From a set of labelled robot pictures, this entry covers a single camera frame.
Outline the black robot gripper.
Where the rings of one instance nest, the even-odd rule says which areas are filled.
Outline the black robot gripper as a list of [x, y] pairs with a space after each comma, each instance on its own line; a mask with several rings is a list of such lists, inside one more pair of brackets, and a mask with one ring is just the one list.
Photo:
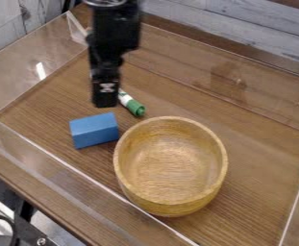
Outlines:
[[84, 0], [92, 12], [87, 34], [92, 76], [92, 103], [97, 108], [116, 106], [121, 56], [139, 48], [141, 13], [139, 0]]

